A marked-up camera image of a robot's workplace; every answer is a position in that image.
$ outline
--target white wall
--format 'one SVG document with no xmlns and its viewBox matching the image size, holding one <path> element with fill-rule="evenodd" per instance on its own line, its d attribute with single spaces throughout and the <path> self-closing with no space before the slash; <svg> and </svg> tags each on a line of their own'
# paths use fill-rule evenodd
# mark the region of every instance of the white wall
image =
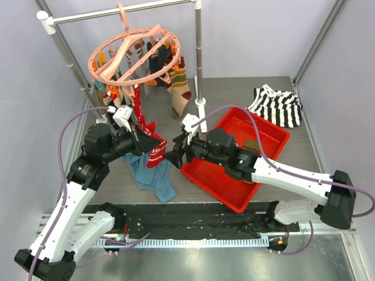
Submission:
<svg viewBox="0 0 375 281">
<path fill-rule="evenodd" d="M 55 17 L 112 9 L 118 0 L 47 0 Z M 124 6 L 152 2 L 127 0 Z M 203 0 L 204 77 L 295 76 L 335 0 Z M 192 4 L 128 15 L 131 29 L 160 23 L 179 38 L 195 74 Z M 92 51 L 124 32 L 118 15 L 61 25 L 83 70 Z"/>
<path fill-rule="evenodd" d="M 374 13 L 373 0 L 348 1 L 300 83 L 326 171 L 346 171 L 355 186 L 372 194 L 375 194 Z M 370 200 L 357 195 L 356 213 L 370 205 Z M 372 214 L 354 221 L 371 267 L 375 257 L 374 219 Z"/>
<path fill-rule="evenodd" d="M 36 19 L 33 1 L 5 1 L 0 17 L 1 280 L 24 275 L 13 258 L 35 239 L 61 179 L 57 138 L 83 106 L 70 70 Z M 67 131 L 64 152 L 73 135 Z"/>
</svg>

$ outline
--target circular clothes hanger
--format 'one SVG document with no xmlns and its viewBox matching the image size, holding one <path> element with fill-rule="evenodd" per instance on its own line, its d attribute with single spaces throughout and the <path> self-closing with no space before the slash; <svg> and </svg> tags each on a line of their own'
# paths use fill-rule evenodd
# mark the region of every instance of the circular clothes hanger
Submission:
<svg viewBox="0 0 375 281">
<path fill-rule="evenodd" d="M 162 29 L 160 25 L 156 25 L 153 28 L 140 28 L 129 30 L 129 24 L 126 17 L 126 13 L 124 8 L 122 7 L 121 3 L 117 4 L 118 8 L 120 9 L 120 18 L 122 24 L 124 25 L 125 32 L 119 35 L 108 39 L 104 43 L 102 43 L 98 48 L 93 51 L 89 60 L 88 60 L 88 71 L 90 74 L 90 78 L 93 81 L 99 81 L 106 85 L 113 85 L 113 86 L 130 86 L 135 84 L 141 84 L 148 81 L 151 81 L 156 78 L 160 78 L 167 83 L 170 83 L 170 79 L 168 76 L 168 70 L 172 67 L 175 67 L 180 58 L 180 42 L 178 38 L 168 30 Z M 162 38 L 159 39 L 158 42 L 155 41 L 154 36 L 162 35 Z M 121 61 L 125 58 L 125 54 L 129 49 L 136 44 L 139 40 L 148 37 L 151 41 L 154 42 L 153 47 L 150 51 L 148 51 L 143 57 L 141 57 L 137 63 L 135 63 L 127 72 L 125 72 L 118 80 L 113 80 L 112 77 L 115 72 L 118 70 Z M 112 58 L 109 61 L 103 63 L 102 65 L 96 66 L 97 58 L 103 53 L 104 48 L 107 46 L 110 47 L 110 44 L 120 40 L 121 46 L 118 48 L 116 54 L 111 56 Z M 165 42 L 173 44 L 175 49 L 173 50 L 173 58 L 170 63 L 165 65 L 161 70 L 147 75 L 142 78 L 130 80 L 130 76 L 134 73 L 138 67 L 140 67 L 152 54 L 154 54 L 160 46 L 165 44 Z"/>
</svg>

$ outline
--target brown sock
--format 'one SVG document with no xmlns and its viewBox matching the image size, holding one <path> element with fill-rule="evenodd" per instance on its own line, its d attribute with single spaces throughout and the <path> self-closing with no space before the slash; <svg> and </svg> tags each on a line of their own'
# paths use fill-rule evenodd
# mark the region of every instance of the brown sock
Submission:
<svg viewBox="0 0 375 281">
<path fill-rule="evenodd" d="M 166 64 L 168 60 L 172 60 L 172 55 L 168 56 L 166 59 Z M 171 83 L 165 83 L 165 87 L 172 94 L 172 112 L 174 116 L 181 117 L 186 104 L 192 97 L 190 92 L 188 80 L 186 79 L 186 69 L 185 61 L 183 57 L 180 58 L 181 63 L 178 65 L 179 70 L 175 71 L 170 69 L 168 71 L 169 77 L 171 78 Z"/>
</svg>

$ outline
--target white pole connector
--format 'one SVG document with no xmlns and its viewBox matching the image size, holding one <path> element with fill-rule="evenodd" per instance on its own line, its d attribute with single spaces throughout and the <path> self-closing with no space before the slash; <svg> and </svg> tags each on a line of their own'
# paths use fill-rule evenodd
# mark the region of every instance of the white pole connector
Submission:
<svg viewBox="0 0 375 281">
<path fill-rule="evenodd" d="M 192 0 L 194 3 L 194 8 L 196 10 L 200 10 L 202 8 L 202 0 Z"/>
<path fill-rule="evenodd" d="M 40 22 L 46 29 L 48 35 L 53 35 L 56 33 L 56 29 L 54 28 L 53 18 L 49 16 L 47 12 L 39 11 L 38 13 L 36 13 L 36 17 L 38 20 L 40 20 Z"/>
</svg>

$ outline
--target gray floor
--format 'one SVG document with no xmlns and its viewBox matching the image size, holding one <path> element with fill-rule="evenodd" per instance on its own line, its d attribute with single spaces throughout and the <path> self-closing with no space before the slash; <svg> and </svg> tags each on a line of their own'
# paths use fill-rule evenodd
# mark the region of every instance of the gray floor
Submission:
<svg viewBox="0 0 375 281">
<path fill-rule="evenodd" d="M 306 236 L 289 238 L 296 251 Z M 81 263 L 104 252 L 91 249 Z M 316 235 L 310 247 L 295 256 L 278 256 L 265 248 L 148 249 L 102 257 L 76 269 L 71 281 L 353 281 L 340 235 Z"/>
<path fill-rule="evenodd" d="M 190 80 L 190 89 L 193 97 L 188 103 L 185 113 L 197 115 L 194 106 L 195 88 Z M 276 90 L 292 91 L 292 84 L 289 77 L 253 77 L 253 78 L 205 78 L 203 79 L 203 92 L 207 100 L 206 113 L 209 113 L 227 104 L 240 104 L 249 106 L 254 97 L 254 87 L 261 87 L 268 84 Z M 146 121 L 156 122 L 156 132 L 168 141 L 168 150 L 172 149 L 172 139 L 180 134 L 180 119 L 172 117 L 171 96 L 164 88 L 152 88 L 148 98 L 143 98 L 142 109 Z M 208 120 L 208 128 L 213 128 L 222 118 L 225 112 L 219 112 Z M 89 115 L 86 128 L 95 122 L 93 114 Z M 305 124 L 298 128 L 289 130 L 291 137 L 281 152 L 278 161 L 281 163 L 298 167 L 312 172 L 318 172 L 318 164 L 312 150 Z M 113 204 L 136 204 L 136 203 L 158 203 L 159 200 L 153 192 L 139 190 L 135 180 L 130 173 L 128 165 L 121 160 L 110 164 L 110 174 L 103 181 L 99 191 L 90 204 L 102 204 L 111 202 Z M 217 202 L 210 194 L 200 187 L 191 183 L 178 169 L 171 167 L 169 177 L 174 186 L 177 196 L 172 200 L 174 203 L 181 202 Z M 253 201 L 272 201 L 300 199 L 301 196 L 279 189 L 278 187 L 262 185 Z"/>
</svg>

